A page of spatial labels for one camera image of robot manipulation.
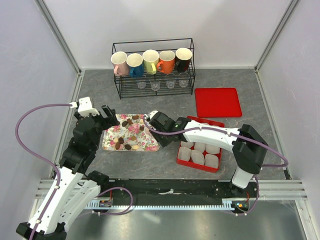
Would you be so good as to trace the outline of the red chocolate box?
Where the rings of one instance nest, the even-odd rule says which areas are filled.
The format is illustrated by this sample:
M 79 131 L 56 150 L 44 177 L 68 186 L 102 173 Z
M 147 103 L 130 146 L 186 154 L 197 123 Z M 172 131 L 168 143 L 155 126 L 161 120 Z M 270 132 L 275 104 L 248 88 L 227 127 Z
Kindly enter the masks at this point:
M 216 173 L 220 168 L 222 148 L 199 142 L 180 142 L 176 157 L 178 165 Z

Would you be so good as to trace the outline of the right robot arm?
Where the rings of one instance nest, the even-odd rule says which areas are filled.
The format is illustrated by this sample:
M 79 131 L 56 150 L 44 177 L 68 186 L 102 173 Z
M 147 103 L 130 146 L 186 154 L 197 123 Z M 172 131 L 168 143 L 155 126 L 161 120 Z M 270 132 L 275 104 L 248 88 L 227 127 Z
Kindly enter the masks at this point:
M 235 197 L 242 196 L 252 177 L 260 173 L 268 144 L 251 125 L 224 128 L 187 117 L 173 120 L 157 110 L 146 114 L 144 119 L 151 126 L 151 134 L 162 147 L 172 142 L 193 142 L 233 153 L 237 168 L 229 184 L 229 191 Z

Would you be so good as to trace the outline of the floral serving tray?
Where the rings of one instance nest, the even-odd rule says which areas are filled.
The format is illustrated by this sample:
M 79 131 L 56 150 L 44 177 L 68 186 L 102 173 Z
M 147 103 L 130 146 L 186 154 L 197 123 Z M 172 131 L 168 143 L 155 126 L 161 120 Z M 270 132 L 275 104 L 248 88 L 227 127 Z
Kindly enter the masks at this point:
M 143 114 L 117 114 L 119 125 L 113 126 L 104 132 L 102 139 L 102 149 L 105 151 L 133 151 L 133 152 L 156 152 L 160 145 L 144 124 Z M 124 139 L 124 143 L 119 143 L 119 138 Z M 130 145 L 131 149 L 125 149 L 125 145 Z M 139 149 L 134 150 L 133 146 L 138 145 Z

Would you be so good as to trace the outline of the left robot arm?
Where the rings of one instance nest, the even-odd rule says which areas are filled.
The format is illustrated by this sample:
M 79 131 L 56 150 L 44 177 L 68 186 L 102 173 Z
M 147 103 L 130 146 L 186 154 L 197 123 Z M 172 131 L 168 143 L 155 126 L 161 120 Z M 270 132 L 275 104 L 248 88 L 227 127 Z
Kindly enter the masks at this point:
M 41 109 L 35 107 L 26 112 L 17 122 L 15 137 L 18 143 L 35 157 L 50 164 L 56 175 L 41 206 L 33 217 L 17 226 L 16 233 L 26 240 L 64 240 L 67 232 L 85 206 L 95 197 L 104 197 L 110 191 L 108 179 L 97 171 L 89 174 L 81 189 L 71 196 L 74 187 L 85 175 L 89 165 L 96 157 L 103 131 L 119 125 L 116 111 L 103 105 L 106 116 L 102 116 L 91 100 L 83 98 L 78 102 L 66 104 L 76 109 L 77 119 L 73 136 L 62 154 L 59 164 L 30 150 L 20 139 L 19 127 L 30 113 Z

